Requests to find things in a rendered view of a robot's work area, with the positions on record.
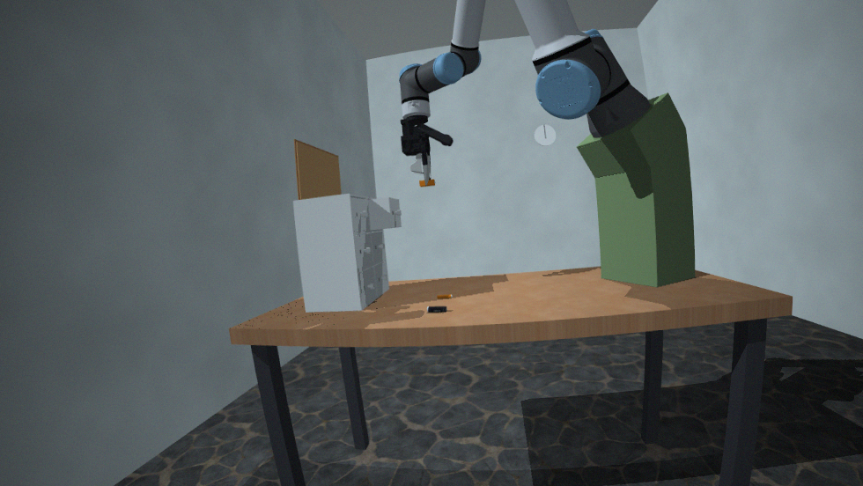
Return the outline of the white chest of drawers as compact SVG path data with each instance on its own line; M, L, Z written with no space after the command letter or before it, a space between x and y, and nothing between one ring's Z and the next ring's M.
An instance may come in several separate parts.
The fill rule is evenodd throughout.
M357 196L357 197L356 197ZM362 311L355 234L350 197L378 199L344 194L293 201L299 267L306 313Z

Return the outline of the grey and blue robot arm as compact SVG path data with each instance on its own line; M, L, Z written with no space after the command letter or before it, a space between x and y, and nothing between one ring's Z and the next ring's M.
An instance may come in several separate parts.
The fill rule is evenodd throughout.
M485 1L457 0L451 52L401 69L403 119L417 114L429 118L429 93L479 67ZM600 33L577 28L567 0L514 1L535 45L536 97L549 114L566 120L586 114L592 136L599 138L649 109L648 99L631 85Z

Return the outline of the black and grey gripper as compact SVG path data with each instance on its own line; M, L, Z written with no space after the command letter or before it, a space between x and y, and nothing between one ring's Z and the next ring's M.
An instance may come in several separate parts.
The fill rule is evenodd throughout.
M402 152L406 156L416 156L416 162L410 165L409 169L413 173L423 174L425 185L427 185L428 181L431 179L431 149L428 133L422 132L418 128L421 123L424 124L427 122L428 116L422 114L412 115L401 120ZM416 126L414 127L413 125ZM423 140L425 142L423 142Z

